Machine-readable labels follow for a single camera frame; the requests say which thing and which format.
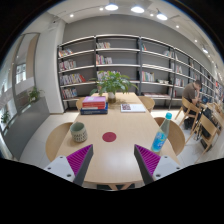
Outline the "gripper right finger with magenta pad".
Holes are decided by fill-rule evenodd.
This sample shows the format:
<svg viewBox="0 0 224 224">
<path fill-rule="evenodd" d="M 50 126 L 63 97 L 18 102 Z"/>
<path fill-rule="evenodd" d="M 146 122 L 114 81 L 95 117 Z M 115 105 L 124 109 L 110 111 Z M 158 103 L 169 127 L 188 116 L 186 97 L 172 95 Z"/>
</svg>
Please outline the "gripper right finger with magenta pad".
<svg viewBox="0 0 224 224">
<path fill-rule="evenodd" d="M 159 156 L 137 144 L 134 145 L 134 155 L 145 185 L 181 170 L 169 156 Z"/>
</svg>

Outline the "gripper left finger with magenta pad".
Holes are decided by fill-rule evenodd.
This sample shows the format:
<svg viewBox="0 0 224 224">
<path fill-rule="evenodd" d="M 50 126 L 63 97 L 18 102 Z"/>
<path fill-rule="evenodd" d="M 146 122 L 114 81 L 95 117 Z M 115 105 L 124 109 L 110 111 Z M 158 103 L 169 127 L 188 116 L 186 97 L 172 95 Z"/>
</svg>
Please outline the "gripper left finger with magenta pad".
<svg viewBox="0 0 224 224">
<path fill-rule="evenodd" d="M 92 156 L 93 145 L 90 144 L 68 156 L 58 156 L 44 170 L 81 186 Z"/>
</svg>

